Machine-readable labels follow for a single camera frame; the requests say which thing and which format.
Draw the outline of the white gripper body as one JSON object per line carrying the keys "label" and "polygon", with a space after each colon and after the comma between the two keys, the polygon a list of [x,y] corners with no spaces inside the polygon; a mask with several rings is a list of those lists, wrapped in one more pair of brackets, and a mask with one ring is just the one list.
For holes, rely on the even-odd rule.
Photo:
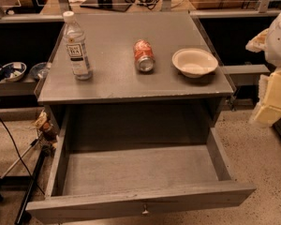
{"label": "white gripper body", "polygon": [[264,53],[267,62],[281,68],[281,12],[269,27]]}

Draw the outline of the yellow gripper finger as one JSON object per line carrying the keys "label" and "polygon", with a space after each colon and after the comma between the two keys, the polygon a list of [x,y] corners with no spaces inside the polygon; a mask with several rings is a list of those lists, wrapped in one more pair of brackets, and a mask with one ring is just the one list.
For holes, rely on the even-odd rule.
{"label": "yellow gripper finger", "polygon": [[259,78],[259,102],[256,104],[249,122],[252,125],[271,127],[281,118],[281,68],[269,76]]}
{"label": "yellow gripper finger", "polygon": [[266,37],[268,35],[269,29],[266,28],[260,33],[258,33],[256,36],[254,36],[252,39],[250,39],[247,44],[245,45],[245,48],[253,53],[259,53],[261,51],[266,50]]}

